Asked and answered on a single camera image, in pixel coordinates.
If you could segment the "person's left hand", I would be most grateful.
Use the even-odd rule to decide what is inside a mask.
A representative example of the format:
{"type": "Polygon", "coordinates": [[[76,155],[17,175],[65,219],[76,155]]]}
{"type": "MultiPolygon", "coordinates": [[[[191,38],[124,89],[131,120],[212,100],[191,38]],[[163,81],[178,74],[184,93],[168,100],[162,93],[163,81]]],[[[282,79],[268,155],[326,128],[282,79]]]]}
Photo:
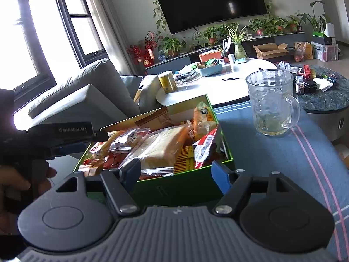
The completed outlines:
{"type": "MultiPolygon", "coordinates": [[[[54,178],[57,171],[50,167],[48,162],[38,162],[38,164],[47,168],[46,179],[40,182],[37,186],[37,192],[41,196],[51,189],[49,179],[54,178]]],[[[8,186],[19,191],[26,191],[30,188],[31,184],[24,179],[14,167],[1,166],[1,235],[8,235],[14,232],[14,227],[11,225],[9,214],[3,206],[5,198],[4,188],[8,186]]]]}

